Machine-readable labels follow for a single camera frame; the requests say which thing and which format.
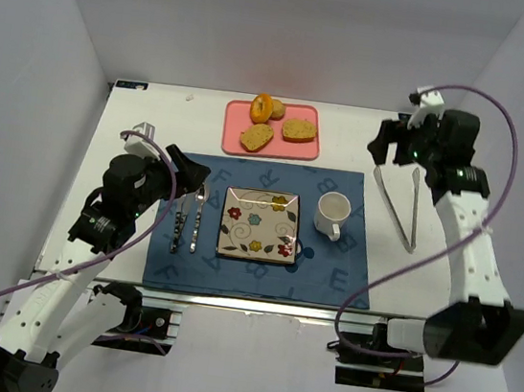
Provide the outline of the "herb bread slice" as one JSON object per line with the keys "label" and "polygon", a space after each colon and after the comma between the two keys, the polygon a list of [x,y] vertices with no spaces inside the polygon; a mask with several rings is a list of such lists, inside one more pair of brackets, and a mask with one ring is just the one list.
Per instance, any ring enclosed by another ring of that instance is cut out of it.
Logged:
{"label": "herb bread slice", "polygon": [[269,144],[273,138],[273,127],[267,124],[255,124],[240,135],[239,141],[246,151],[257,152]]}
{"label": "herb bread slice", "polygon": [[316,124],[304,119],[287,119],[282,124],[282,136],[288,143],[306,143],[314,141],[318,129]]}

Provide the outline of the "silver metal tongs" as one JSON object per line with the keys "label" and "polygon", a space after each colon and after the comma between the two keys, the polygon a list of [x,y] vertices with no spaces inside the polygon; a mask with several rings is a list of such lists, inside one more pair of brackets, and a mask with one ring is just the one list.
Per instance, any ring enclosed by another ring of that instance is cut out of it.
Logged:
{"label": "silver metal tongs", "polygon": [[420,191],[421,191],[421,172],[417,167],[412,171],[412,191],[411,191],[411,202],[409,207],[409,220],[405,220],[402,215],[405,214],[403,208],[405,203],[401,204],[402,210],[399,209],[394,199],[390,195],[389,189],[385,183],[383,172],[380,166],[373,168],[373,178],[377,189],[384,202],[386,211],[394,225],[394,229],[399,238],[400,244],[408,254],[413,254],[417,248],[417,236],[418,236],[418,221],[419,221],[419,206],[420,206]]}

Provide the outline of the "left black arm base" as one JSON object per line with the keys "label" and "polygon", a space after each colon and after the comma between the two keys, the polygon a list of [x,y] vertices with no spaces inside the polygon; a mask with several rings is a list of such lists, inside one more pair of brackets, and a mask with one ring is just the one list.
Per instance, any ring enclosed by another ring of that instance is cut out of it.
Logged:
{"label": "left black arm base", "polygon": [[95,339],[94,346],[164,357],[171,351],[181,323],[181,311],[148,300],[136,287],[117,282],[94,286],[89,303],[104,293],[120,300],[124,317]]}

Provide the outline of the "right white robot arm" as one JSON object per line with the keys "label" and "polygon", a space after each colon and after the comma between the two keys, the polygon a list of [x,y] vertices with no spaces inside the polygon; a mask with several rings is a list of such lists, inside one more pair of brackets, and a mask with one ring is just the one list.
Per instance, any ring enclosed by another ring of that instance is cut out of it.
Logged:
{"label": "right white robot arm", "polygon": [[376,328],[374,338],[388,349],[495,366],[524,335],[524,309],[511,302],[483,227],[490,186],[472,163],[479,129],[478,117],[449,109],[427,115],[418,127],[383,121],[368,145],[376,165],[384,165],[395,145],[396,165],[424,169],[448,249],[449,304],[423,321],[392,318]]}

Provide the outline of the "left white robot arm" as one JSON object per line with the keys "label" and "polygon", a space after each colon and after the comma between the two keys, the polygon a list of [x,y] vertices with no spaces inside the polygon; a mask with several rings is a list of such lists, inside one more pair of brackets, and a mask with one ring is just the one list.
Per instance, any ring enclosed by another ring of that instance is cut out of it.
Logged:
{"label": "left white robot arm", "polygon": [[0,326],[0,392],[52,392],[60,368],[102,334],[134,331],[143,297],[132,285],[99,286],[87,307],[69,313],[109,262],[136,243],[137,218],[158,200],[194,193],[209,174],[176,145],[159,149],[147,136],[125,145],[84,201],[52,270],[29,283],[29,298]]}

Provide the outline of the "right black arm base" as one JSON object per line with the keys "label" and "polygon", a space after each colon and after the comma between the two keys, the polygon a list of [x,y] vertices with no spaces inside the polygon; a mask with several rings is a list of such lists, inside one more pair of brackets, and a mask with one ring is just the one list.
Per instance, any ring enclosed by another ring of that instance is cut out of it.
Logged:
{"label": "right black arm base", "polygon": [[[376,322],[371,333],[342,332],[351,343],[384,353],[402,353],[386,340],[386,324]],[[339,339],[330,341],[327,350],[335,354],[334,381],[337,385],[381,389],[396,392],[424,392],[424,363],[421,357],[377,357],[362,354],[343,345]]]}

